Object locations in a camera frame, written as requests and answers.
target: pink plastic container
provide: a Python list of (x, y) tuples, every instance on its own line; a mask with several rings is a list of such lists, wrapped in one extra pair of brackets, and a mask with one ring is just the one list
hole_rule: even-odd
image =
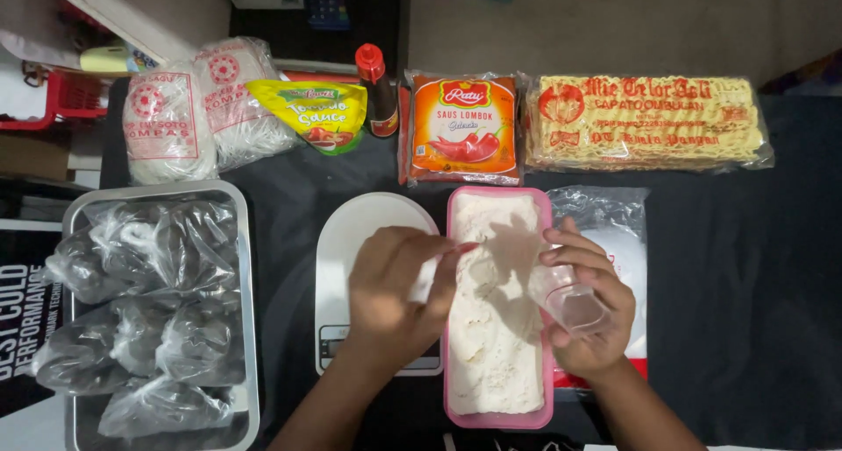
[[(488, 198), (512, 198), (517, 196), (529, 195), (535, 201), (541, 213), (542, 229), (553, 227), (553, 205), (550, 203), (550, 198), (546, 196), (541, 190), (535, 188), (492, 188), (492, 187), (461, 187), (457, 188), (447, 202), (447, 236), (451, 237), (450, 226), (453, 225), (453, 207), (454, 200), (460, 195), (478, 195)], [(544, 321), (544, 326), (553, 324), (551, 318), (543, 309), (541, 310), (541, 318)], [(541, 333), (542, 344), (542, 377), (544, 382), (544, 406), (534, 412), (529, 413), (474, 413), (471, 415), (457, 415), (450, 410), (448, 403), (448, 382), (449, 382), (449, 363), (450, 363), (450, 342), (448, 341), (448, 326), (445, 325), (445, 331), (441, 335), (442, 349), (444, 350), (443, 364), (445, 367), (445, 413), (448, 418), (458, 426), (463, 428), (505, 428), (513, 430), (535, 430), (542, 428), (550, 422), (553, 418), (553, 368), (555, 367), (555, 360), (553, 359), (553, 349), (550, 347), (550, 341), (546, 337), (546, 328)]]

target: orange sauce package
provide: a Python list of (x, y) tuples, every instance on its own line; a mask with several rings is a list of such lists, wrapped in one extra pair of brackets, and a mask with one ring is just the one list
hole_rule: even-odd
[(407, 181), (473, 181), (520, 186), (512, 76), (447, 77), (407, 71), (413, 101)]

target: red bottle cap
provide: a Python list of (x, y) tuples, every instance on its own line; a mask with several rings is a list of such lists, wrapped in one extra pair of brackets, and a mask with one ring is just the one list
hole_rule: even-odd
[(357, 48), (357, 53), (354, 56), (357, 62), (357, 73), (363, 80), (369, 80), (376, 83), (385, 75), (385, 63), (383, 62), (383, 52), (376, 45), (371, 43), (363, 43)]

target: small plastic cup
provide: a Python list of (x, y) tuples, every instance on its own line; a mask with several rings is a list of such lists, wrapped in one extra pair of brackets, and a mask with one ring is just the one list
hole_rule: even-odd
[(582, 285), (571, 266), (545, 269), (547, 289), (532, 291), (532, 299), (571, 337), (601, 333), (611, 326), (611, 311), (594, 289)]

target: finger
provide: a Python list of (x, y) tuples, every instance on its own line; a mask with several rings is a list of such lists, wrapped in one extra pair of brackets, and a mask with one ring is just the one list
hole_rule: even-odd
[(566, 348), (572, 339), (570, 333), (559, 324), (552, 324), (547, 327), (546, 334), (554, 348)]
[(372, 278), (381, 278), (395, 257), (400, 244), (408, 238), (427, 235), (426, 232), (405, 226), (380, 228), (363, 242), (353, 269), (348, 277), (349, 285)]
[(566, 231), (573, 234), (579, 234), (578, 228), (576, 227), (576, 222), (570, 216), (565, 216), (562, 218), (562, 229), (559, 231)]
[(581, 265), (589, 266), (605, 270), (612, 275), (614, 273), (614, 266), (608, 257), (584, 249), (583, 247), (574, 247), (572, 245), (563, 245), (552, 251), (542, 252), (538, 259), (545, 266), (560, 266), (560, 265)]
[(453, 297), (457, 294), (457, 267), (463, 254), (479, 247), (471, 242), (459, 245), (456, 249), (441, 257), (439, 267), (435, 270), (433, 286), (429, 290), (427, 305), (424, 306), (423, 316), (435, 324), (444, 324), (453, 306)]
[(599, 244), (591, 241), (581, 234), (574, 234), (568, 231), (556, 231), (553, 229), (544, 230), (544, 239), (551, 244), (558, 245), (572, 245), (573, 247), (582, 247), (589, 251), (596, 252), (601, 256), (605, 255), (605, 249), (599, 247)]
[(619, 278), (601, 269), (586, 266), (574, 266), (574, 269), (579, 282), (592, 287), (605, 306), (622, 313), (625, 317), (634, 318), (634, 293)]
[(422, 264), (453, 249), (454, 241), (440, 235), (417, 235), (405, 239), (385, 270), (383, 283), (391, 289), (409, 295)]

